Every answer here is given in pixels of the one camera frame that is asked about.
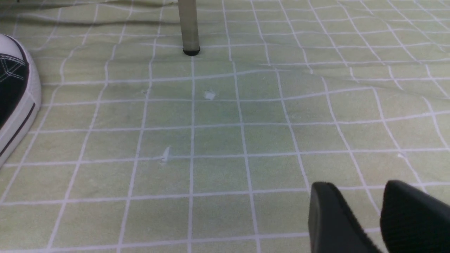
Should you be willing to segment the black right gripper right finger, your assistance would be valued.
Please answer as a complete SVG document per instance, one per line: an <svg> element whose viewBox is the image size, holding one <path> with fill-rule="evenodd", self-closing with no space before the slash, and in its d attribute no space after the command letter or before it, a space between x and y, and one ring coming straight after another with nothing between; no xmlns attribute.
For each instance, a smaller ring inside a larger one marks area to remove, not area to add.
<svg viewBox="0 0 450 253"><path fill-rule="evenodd" d="M389 253L450 251L449 205L400 180L385 186L380 228Z"/></svg>

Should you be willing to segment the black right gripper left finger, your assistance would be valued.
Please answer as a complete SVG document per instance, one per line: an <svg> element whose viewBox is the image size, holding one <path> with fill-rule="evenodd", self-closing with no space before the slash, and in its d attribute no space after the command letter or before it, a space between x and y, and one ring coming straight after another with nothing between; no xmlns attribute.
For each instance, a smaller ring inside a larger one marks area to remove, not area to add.
<svg viewBox="0 0 450 253"><path fill-rule="evenodd" d="M330 182L311 186L308 231L312 253L380 253L340 190Z"/></svg>

